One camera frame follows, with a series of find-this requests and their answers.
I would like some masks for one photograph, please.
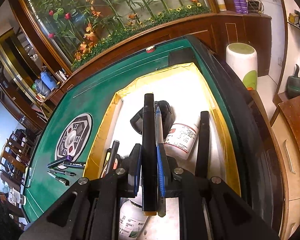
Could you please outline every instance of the dresser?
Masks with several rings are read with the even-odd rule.
[[[270,124],[284,188],[280,237],[286,240],[300,224],[300,96],[280,103]]]

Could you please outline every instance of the green table surface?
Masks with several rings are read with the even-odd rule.
[[[31,162],[32,175],[27,180],[31,179],[32,181],[30,187],[23,192],[27,200],[24,211],[30,221],[36,220],[69,188],[47,174],[47,164],[54,160],[58,139],[68,123],[82,113],[89,113],[92,116],[90,138],[77,159],[78,162],[85,162],[114,93],[140,76],[167,68],[169,52],[185,47],[191,47],[189,41],[179,39],[158,46],[152,53],[138,53],[96,73],[64,95],[41,136]],[[226,119],[236,151],[238,148],[236,136],[224,102],[206,69],[205,63],[198,57],[197,59],[198,67]],[[83,173],[83,170],[79,169],[68,168],[67,170],[77,174],[74,177],[60,175],[67,178],[70,185],[76,182]]]

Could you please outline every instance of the wooden drawer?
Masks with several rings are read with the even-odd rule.
[[[289,201],[288,223],[282,240],[287,240],[300,225],[300,198]]]
[[[300,198],[300,152],[290,127],[281,113],[278,114],[272,125],[275,137],[277,138],[284,167],[288,177],[289,200]]]

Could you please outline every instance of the spray can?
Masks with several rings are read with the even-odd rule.
[[[135,240],[139,236],[148,216],[142,211],[142,187],[139,186],[138,194],[135,198],[123,203],[120,208],[119,218],[119,239]]]
[[[233,0],[234,2],[234,7],[235,7],[235,11],[237,13],[241,13],[241,5],[240,5],[240,0]]]
[[[172,125],[165,142],[163,143],[166,154],[171,157],[188,159],[195,138],[198,134],[200,117],[189,115],[188,120],[176,120]]]
[[[241,11],[244,14],[248,14],[248,3],[247,0],[239,0],[240,1],[240,6],[241,6]]]

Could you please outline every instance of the glass display case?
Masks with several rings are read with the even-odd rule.
[[[210,12],[207,0],[24,0],[72,71],[151,27]]]

